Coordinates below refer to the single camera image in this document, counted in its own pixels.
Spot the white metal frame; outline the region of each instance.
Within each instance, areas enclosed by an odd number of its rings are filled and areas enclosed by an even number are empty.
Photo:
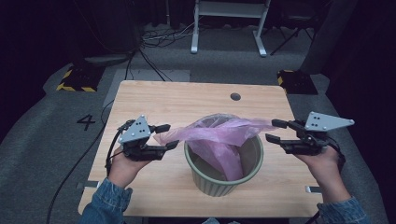
[[[265,0],[264,4],[245,4],[227,2],[206,2],[195,0],[194,10],[194,33],[192,34],[191,53],[198,52],[199,16],[223,16],[223,17],[244,17],[260,18],[259,30],[253,31],[257,48],[262,57],[267,56],[264,45],[262,44],[262,27],[267,17],[268,8],[271,0]]]

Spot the hand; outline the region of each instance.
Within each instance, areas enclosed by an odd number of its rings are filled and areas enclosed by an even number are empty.
[[[312,176],[317,180],[323,196],[323,202],[335,203],[351,198],[338,170],[338,152],[332,148],[325,148],[317,156],[295,155],[309,168]]]
[[[120,148],[117,148],[114,151],[114,155],[117,155],[120,152]],[[149,163],[150,161],[131,161],[126,158],[123,153],[120,153],[113,157],[108,180],[118,187],[125,189],[132,183],[132,181],[134,181],[137,173]]]

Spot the pink plastic bag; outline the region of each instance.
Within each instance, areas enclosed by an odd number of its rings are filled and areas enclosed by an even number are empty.
[[[161,145],[172,141],[186,141],[191,150],[224,174],[228,181],[243,177],[237,147],[261,131],[276,127],[266,119],[240,119],[235,115],[215,114],[185,127],[159,133],[154,138]]]

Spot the trash can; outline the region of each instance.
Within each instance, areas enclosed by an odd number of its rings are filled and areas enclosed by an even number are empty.
[[[239,180],[227,181],[225,175],[193,153],[187,143],[184,144],[184,152],[191,168],[193,181],[201,192],[213,197],[227,195],[236,186],[249,181],[259,172],[264,154],[260,137],[249,138],[237,150],[241,158],[243,177]]]

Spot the denim sleeve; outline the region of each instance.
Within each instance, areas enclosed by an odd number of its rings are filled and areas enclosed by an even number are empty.
[[[371,223],[355,197],[339,203],[319,203],[318,209],[325,223]]]
[[[79,223],[123,223],[122,213],[131,200],[132,189],[122,189],[107,178],[93,194]]]

